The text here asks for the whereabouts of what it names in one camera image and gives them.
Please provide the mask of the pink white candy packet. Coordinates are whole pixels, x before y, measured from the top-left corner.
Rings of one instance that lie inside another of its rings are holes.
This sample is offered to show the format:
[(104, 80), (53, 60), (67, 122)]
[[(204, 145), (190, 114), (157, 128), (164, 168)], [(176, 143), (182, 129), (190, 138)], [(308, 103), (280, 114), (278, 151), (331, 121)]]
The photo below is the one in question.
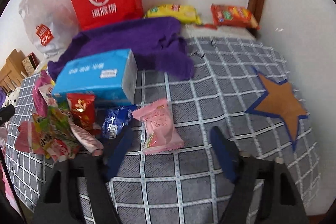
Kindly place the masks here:
[(36, 129), (34, 122), (23, 122), (14, 148), (20, 152), (50, 157), (53, 161), (74, 159), (83, 148), (92, 156), (101, 156), (104, 146), (88, 131), (69, 120), (69, 128), (56, 129), (48, 126), (46, 131)]

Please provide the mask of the green snack packet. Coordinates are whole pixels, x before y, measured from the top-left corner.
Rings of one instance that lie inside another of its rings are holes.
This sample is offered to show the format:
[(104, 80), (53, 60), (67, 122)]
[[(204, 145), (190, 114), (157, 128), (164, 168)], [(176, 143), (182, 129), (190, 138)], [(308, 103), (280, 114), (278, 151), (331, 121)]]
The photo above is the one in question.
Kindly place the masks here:
[(49, 106), (46, 117), (33, 113), (33, 123), (42, 147), (51, 144), (53, 140), (63, 141), (71, 147), (78, 145), (77, 139), (71, 132), (67, 112), (64, 110)]

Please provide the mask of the blue small snack packet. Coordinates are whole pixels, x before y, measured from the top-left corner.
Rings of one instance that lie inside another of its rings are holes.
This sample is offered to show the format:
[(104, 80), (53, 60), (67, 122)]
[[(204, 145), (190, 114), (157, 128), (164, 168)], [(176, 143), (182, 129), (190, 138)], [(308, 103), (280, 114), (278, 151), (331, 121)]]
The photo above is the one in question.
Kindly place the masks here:
[(137, 105), (120, 106), (106, 111), (105, 120), (102, 124), (102, 138), (115, 139), (124, 126), (131, 123), (132, 112), (137, 110)]

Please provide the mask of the red small snack packet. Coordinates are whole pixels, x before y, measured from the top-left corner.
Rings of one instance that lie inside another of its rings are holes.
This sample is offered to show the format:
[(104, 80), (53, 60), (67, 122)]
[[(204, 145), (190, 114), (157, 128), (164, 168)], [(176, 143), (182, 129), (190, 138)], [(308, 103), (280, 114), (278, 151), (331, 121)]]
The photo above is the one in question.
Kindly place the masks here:
[(67, 102), (74, 120), (83, 129), (90, 131), (95, 122), (95, 95), (67, 93)]

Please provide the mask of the pink square snack packet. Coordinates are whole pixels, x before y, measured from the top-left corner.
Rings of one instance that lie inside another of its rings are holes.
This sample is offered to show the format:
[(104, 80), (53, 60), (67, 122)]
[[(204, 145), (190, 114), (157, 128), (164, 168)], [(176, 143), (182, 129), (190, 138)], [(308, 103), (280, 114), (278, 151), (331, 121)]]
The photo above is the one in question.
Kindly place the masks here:
[(185, 143), (174, 127), (174, 120), (166, 98), (133, 111), (134, 119), (144, 123), (146, 142), (142, 148), (145, 155), (182, 148)]

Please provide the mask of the magenta large snack bag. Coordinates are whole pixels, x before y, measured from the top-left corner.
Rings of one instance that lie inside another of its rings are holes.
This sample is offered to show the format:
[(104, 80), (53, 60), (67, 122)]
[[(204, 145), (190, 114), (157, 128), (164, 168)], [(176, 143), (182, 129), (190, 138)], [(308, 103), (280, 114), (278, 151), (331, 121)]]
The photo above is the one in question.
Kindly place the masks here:
[(49, 106), (58, 106), (56, 99), (52, 95), (54, 86), (53, 79), (45, 70), (42, 70), (33, 87), (33, 102), (37, 114), (43, 118), (46, 118)]

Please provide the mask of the grey checkered tablecloth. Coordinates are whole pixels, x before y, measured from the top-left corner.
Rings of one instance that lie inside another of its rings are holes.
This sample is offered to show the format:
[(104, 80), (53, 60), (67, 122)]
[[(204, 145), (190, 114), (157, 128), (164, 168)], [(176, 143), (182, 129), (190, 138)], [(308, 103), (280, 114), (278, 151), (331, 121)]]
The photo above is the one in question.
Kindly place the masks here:
[(308, 206), (320, 175), (310, 121), (299, 121), (292, 146), (282, 120), (247, 113), (264, 93), (257, 72), (280, 82), (289, 77), (284, 57), (260, 42), (240, 38), (194, 37), (188, 41), (195, 64), (191, 80), (140, 71), (135, 103), (169, 101), (181, 149), (145, 155), (145, 126), (133, 121), (134, 141), (107, 188), (123, 223), (217, 223), (233, 191), (209, 141), (219, 127), (254, 157), (284, 159)]

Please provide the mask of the wooden chair back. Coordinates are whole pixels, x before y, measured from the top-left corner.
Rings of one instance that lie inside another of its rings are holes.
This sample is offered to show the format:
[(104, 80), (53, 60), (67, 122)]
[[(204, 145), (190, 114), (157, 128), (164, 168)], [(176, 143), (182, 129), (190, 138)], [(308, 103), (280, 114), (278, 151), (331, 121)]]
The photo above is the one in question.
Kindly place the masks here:
[(22, 51), (14, 49), (7, 57), (5, 65), (1, 67), (0, 85), (6, 94), (20, 88), (22, 81), (27, 77), (22, 64), (24, 58)]

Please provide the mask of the blue tissue pack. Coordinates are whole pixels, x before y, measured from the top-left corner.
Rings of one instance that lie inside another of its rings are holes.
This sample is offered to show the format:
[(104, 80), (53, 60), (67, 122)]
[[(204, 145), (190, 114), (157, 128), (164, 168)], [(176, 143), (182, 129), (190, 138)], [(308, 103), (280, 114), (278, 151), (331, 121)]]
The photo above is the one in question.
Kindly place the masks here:
[(130, 49), (113, 50), (66, 63), (52, 91), (61, 102), (68, 93), (94, 94), (96, 106), (134, 104), (137, 64)]

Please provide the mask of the patterned box with red edge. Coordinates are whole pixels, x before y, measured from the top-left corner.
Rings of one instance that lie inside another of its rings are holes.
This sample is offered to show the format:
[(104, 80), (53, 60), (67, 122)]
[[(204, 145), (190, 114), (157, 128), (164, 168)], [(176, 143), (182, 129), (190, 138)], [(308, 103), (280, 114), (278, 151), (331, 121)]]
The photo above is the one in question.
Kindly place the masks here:
[(22, 60), (22, 65), (27, 75), (32, 76), (39, 65), (39, 59), (36, 57), (35, 53), (31, 52)]

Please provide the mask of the white plastic Miniso bag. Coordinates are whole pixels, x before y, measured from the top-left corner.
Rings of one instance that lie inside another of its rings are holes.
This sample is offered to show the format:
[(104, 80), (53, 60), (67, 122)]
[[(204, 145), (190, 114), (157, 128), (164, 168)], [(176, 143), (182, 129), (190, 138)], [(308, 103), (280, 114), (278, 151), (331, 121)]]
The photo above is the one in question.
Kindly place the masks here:
[(65, 51), (79, 31), (75, 13), (61, 0), (21, 0), (18, 12), (30, 42), (45, 56)]

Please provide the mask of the purple towel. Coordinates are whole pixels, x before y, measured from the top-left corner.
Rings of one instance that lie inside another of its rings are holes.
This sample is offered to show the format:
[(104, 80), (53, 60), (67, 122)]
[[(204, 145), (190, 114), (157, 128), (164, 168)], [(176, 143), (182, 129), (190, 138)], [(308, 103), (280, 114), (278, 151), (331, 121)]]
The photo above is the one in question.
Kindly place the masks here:
[(161, 71), (179, 80), (194, 75), (181, 23), (173, 17), (128, 20), (79, 32), (48, 70), (56, 80), (68, 61), (112, 50), (130, 49), (139, 70)]

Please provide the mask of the red chips bag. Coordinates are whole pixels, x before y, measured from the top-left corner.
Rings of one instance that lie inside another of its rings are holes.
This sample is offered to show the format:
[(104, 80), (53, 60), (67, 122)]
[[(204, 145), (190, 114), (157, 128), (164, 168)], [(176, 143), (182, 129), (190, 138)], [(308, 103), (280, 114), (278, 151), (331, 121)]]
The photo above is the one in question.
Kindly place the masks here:
[(260, 29), (252, 12), (244, 7), (212, 4), (211, 13), (216, 26)]

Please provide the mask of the yellow chips bag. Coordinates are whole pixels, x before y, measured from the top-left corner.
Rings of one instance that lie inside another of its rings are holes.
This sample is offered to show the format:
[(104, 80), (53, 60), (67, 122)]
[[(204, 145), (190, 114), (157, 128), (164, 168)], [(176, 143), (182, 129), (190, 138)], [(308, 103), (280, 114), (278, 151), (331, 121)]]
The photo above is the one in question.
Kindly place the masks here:
[(145, 14), (144, 18), (173, 17), (183, 24), (201, 25), (202, 20), (197, 10), (190, 5), (159, 5), (152, 7)]

